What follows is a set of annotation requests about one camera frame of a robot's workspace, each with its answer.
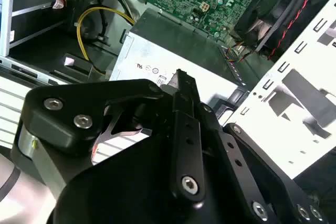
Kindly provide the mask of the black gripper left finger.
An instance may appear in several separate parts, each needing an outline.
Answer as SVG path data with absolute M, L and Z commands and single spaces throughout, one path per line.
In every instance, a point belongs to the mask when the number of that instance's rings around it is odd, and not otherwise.
M 170 191 L 205 197 L 195 79 L 177 70 L 167 90 L 147 79 L 47 86 L 28 92 L 17 147 L 55 198 L 80 173 L 150 137 L 171 143 Z

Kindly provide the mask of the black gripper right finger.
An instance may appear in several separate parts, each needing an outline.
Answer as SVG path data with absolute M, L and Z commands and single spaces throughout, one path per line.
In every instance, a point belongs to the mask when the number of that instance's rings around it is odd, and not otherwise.
M 201 133 L 233 194 L 236 223 L 328 223 L 308 195 L 237 124 L 220 126 L 193 86 Z

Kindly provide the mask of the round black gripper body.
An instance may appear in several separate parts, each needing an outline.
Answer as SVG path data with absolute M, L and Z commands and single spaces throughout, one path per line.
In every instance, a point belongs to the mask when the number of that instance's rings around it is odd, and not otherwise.
M 205 200 L 200 209 L 170 191 L 171 143 L 142 140 L 77 175 L 63 190 L 54 223 L 247 223 L 228 174 L 203 154 Z

